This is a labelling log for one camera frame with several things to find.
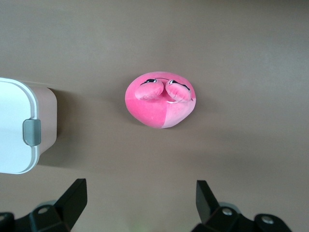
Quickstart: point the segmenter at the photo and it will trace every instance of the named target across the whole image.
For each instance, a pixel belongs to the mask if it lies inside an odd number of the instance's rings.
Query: container lid
[[[0,173],[21,174],[39,159],[38,101],[25,84],[0,77]]]

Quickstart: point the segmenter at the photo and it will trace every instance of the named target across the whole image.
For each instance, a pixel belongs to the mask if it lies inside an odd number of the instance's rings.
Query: gray surface
[[[197,179],[248,218],[308,230],[309,2],[0,0],[0,76],[53,89],[58,138],[1,211],[25,215],[87,178],[84,231],[190,231]],[[177,73],[197,105],[148,128],[126,110],[136,77]]]

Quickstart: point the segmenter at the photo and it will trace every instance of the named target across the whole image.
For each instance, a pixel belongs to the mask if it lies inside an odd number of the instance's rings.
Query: white container
[[[56,133],[54,93],[0,77],[0,173],[30,171],[54,144]]]

